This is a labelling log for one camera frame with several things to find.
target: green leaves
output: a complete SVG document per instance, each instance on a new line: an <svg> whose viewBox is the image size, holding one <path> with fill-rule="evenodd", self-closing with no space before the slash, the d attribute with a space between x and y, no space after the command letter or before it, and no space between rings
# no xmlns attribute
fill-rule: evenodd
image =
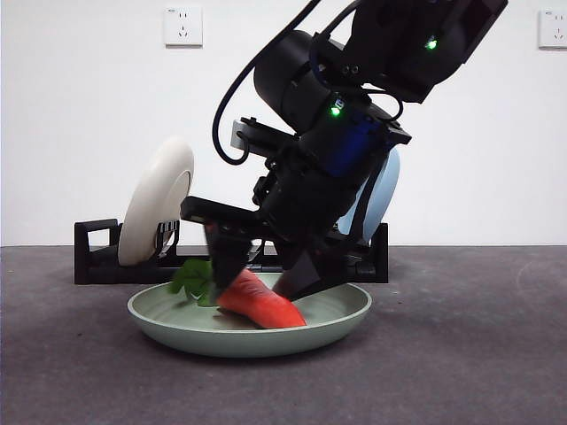
<svg viewBox="0 0 567 425"><path fill-rule="evenodd" d="M167 289L172 294L185 289L189 300L197 300L201 307L214 306L209 301L209 284L213 281L213 268L210 261L202 259L188 259L174 274L173 280Z"/></svg>

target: green led light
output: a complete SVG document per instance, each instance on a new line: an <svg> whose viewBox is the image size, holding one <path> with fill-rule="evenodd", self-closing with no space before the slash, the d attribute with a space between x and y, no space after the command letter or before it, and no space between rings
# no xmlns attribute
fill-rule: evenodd
<svg viewBox="0 0 567 425"><path fill-rule="evenodd" d="M425 49L427 50L435 50L437 49L437 40L435 38L431 38L426 44Z"/></svg>

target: plate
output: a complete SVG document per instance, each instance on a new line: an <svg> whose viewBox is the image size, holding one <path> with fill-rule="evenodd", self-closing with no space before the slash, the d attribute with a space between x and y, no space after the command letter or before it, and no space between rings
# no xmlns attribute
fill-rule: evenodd
<svg viewBox="0 0 567 425"><path fill-rule="evenodd" d="M364 217L363 223L363 233L362 238L365 241L369 241L378 226L382 222L386 210L392 201L393 192L396 190L396 185L398 184L398 177L400 176L400 154L396 148L390 151L388 159L384 163L380 174L374 183L374 189L372 190L372 195L370 195L369 204L366 210L366 215ZM364 183L356 195L356 201L354 202L351 209L340 219L338 219L338 230L343 235L348 235L351 229L351 224L353 223L354 212L356 211L356 206L361 198L362 191L364 190Z"/></svg>
<svg viewBox="0 0 567 425"><path fill-rule="evenodd" d="M279 274L258 273L267 286ZM306 352L348 335L364 318L370 294L350 283L295 301L307 322L300 328L261 329L243 316L199 307L168 283L135 294L128 309L150 338L183 352L224 358L260 358Z"/></svg>
<svg viewBox="0 0 567 425"><path fill-rule="evenodd" d="M193 171L193 152L187 139L173 136L159 147L134 191L124 218L118 243L121 266L135 266L155 252L158 225L180 219L180 205L189 194Z"/></svg>

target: green plate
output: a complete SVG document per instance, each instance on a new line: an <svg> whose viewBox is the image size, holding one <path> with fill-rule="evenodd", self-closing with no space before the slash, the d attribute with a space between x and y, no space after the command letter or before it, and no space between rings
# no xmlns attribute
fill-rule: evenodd
<svg viewBox="0 0 567 425"><path fill-rule="evenodd" d="M272 287L279 274L258 274ZM262 329L243 316L199 307L183 291L171 294L168 283L135 294L128 309L149 337L169 347L214 357L258 358L305 352L346 336L372 303L370 294L345 284L302 298L294 304L307 325Z"/></svg>

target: toy carrot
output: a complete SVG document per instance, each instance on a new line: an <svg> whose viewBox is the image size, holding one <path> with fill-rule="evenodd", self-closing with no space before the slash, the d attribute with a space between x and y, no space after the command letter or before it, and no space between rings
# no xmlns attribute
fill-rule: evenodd
<svg viewBox="0 0 567 425"><path fill-rule="evenodd" d="M169 290L185 288L188 299L200 306L213 306L208 299L213 271L208 261L190 259L175 273ZM263 328L294 328L306 322L298 308L287 298L277 295L245 268L217 299L219 306L243 314Z"/></svg>
<svg viewBox="0 0 567 425"><path fill-rule="evenodd" d="M221 307L243 314L263 328L305 326L298 308L269 289L256 274L245 268L217 299Z"/></svg>

